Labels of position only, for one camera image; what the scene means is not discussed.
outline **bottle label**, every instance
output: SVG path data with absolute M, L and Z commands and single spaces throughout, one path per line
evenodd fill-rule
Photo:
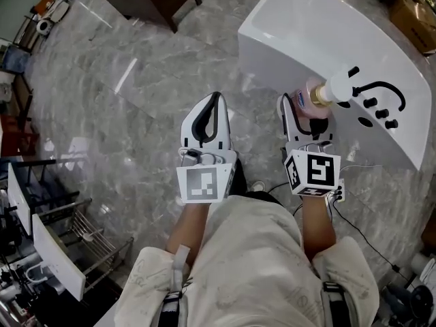
M 302 108 L 302 109 L 305 108 L 305 100 L 302 97 L 301 91 L 299 91 L 297 94 L 297 103 L 300 106 L 300 108 Z

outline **black strap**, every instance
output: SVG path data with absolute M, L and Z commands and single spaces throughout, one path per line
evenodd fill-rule
M 330 300 L 333 327 L 352 327 L 347 301 L 345 300 L 345 291 L 342 286 L 336 282 L 327 281 L 323 282 L 323 289 L 325 292 L 341 296 L 340 300 Z
M 168 293 L 163 300 L 162 310 L 159 317 L 159 324 L 157 327 L 177 327 L 178 326 L 178 316 L 180 315 L 180 299 L 182 298 L 182 292 L 172 292 Z M 166 304 L 171 302 L 177 302 L 176 311 L 164 311 Z

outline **sneaker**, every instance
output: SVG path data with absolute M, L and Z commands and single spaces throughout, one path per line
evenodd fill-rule
M 265 191 L 265 183 L 261 181 L 254 182 L 252 186 L 250 186 L 249 191 Z

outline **white panel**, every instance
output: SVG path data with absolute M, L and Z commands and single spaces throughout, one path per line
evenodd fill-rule
M 20 185 L 16 180 L 12 164 L 9 163 L 7 167 L 7 198 L 11 206 L 16 206 L 16 214 L 28 235 L 31 234 L 30 228 L 30 208 L 27 204 L 25 196 L 22 194 Z
M 58 246 L 38 215 L 32 216 L 33 245 L 44 263 L 72 296 L 81 301 L 86 277 Z

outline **forearm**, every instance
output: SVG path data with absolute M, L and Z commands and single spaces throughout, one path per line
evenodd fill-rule
M 176 254 L 180 245 L 189 247 L 186 263 L 192 268 L 202 245 L 210 204 L 187 204 L 166 244 L 166 251 Z
M 324 198 L 303 197 L 302 238 L 309 260 L 336 243 L 336 234 Z

